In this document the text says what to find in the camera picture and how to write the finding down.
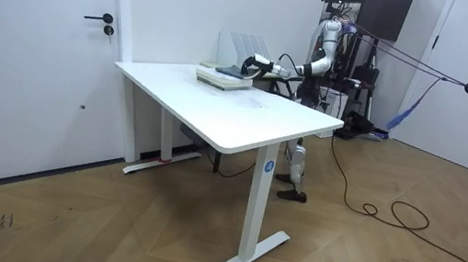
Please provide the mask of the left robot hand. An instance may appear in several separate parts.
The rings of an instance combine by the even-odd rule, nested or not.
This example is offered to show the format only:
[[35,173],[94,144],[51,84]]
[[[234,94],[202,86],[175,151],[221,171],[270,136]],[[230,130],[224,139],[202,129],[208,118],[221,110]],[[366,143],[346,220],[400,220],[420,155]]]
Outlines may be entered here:
[[273,62],[256,53],[244,60],[240,74],[244,79],[260,78],[273,71],[273,65]]

